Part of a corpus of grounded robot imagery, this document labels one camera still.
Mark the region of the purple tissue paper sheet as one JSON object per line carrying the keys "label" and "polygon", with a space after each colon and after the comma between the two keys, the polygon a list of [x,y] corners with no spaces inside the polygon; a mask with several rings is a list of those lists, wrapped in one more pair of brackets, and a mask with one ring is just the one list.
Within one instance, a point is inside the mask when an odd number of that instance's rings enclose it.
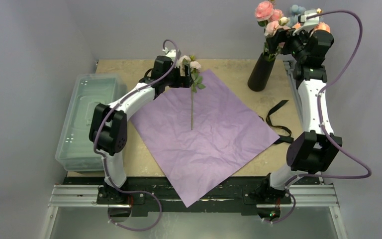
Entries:
{"label": "purple tissue paper sheet", "polygon": [[204,89],[169,89],[131,121],[186,207],[279,139],[211,70]]}

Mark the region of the blue flower stem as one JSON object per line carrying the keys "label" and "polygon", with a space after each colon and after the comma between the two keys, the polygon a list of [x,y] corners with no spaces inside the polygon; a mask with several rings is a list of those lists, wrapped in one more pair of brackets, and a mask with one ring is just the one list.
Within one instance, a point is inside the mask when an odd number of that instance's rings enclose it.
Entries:
{"label": "blue flower stem", "polygon": [[306,11],[306,8],[305,7],[302,7],[302,6],[299,6],[299,5],[292,5],[290,7],[290,10],[289,10],[289,21],[287,23],[287,26],[288,27],[293,27],[294,25],[296,25],[298,23],[298,17],[302,14],[304,15]]}

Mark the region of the peach pink rose stem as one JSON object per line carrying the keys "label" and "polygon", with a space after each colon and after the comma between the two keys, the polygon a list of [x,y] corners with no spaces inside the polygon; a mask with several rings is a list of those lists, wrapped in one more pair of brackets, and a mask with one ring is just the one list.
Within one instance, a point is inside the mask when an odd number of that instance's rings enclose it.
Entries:
{"label": "peach pink rose stem", "polygon": [[[264,32],[269,22],[273,20],[279,20],[281,17],[285,16],[285,14],[280,9],[277,9],[277,8],[275,9],[274,6],[275,6],[275,0],[265,0],[260,2],[258,6],[255,8],[255,12],[254,12],[255,19],[257,20],[258,25],[260,27],[264,27]],[[291,28],[296,29],[298,27],[300,27],[300,23],[297,23],[293,27],[289,27],[289,29]],[[320,20],[320,23],[312,31],[316,31],[316,30],[325,30],[331,33],[330,26],[324,23],[322,19]],[[276,55],[272,54],[269,57],[273,59],[273,58],[276,58],[278,55],[279,54],[276,54]]]}

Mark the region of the pale pink rose stem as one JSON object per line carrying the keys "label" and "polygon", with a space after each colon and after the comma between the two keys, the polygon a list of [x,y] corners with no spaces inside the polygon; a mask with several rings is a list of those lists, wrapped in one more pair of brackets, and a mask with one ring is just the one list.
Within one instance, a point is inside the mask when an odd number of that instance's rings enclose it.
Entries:
{"label": "pale pink rose stem", "polygon": [[[265,28],[265,33],[264,33],[266,40],[273,37],[278,29],[289,29],[289,27],[287,26],[287,23],[289,22],[289,20],[290,20],[289,17],[284,16],[284,17],[281,17],[279,20],[273,20],[269,22]],[[269,52],[269,46],[270,44],[268,43],[268,41],[266,41],[264,53],[265,54],[269,53],[271,55],[271,53]]]}

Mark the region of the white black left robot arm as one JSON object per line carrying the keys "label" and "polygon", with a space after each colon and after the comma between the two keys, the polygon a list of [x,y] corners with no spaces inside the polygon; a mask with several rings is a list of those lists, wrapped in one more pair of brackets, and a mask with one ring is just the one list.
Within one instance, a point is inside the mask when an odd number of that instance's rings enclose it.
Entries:
{"label": "white black left robot arm", "polygon": [[123,160],[115,155],[126,146],[130,118],[166,87],[190,88],[192,72],[189,60],[184,57],[176,61],[172,57],[157,56],[153,67],[130,92],[108,105],[95,107],[89,139],[94,144],[94,152],[102,156],[104,180],[112,186],[109,197],[115,203],[121,204],[128,199],[128,190],[122,186],[126,182]]}

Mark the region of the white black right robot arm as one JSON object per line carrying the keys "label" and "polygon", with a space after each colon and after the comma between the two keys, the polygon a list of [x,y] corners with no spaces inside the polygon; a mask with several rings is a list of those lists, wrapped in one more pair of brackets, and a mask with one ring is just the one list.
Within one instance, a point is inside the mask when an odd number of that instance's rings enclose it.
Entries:
{"label": "white black right robot arm", "polygon": [[279,196],[304,174],[326,171],[338,153],[336,142],[342,146],[342,138],[335,136],[327,113],[324,87],[327,83],[325,55],[334,43],[334,37],[325,30],[308,33],[305,30],[279,29],[267,39],[269,49],[283,44],[283,55],[296,60],[293,79],[302,104],[303,132],[288,147],[286,164],[268,175],[268,184],[259,189],[260,198],[267,203]]}

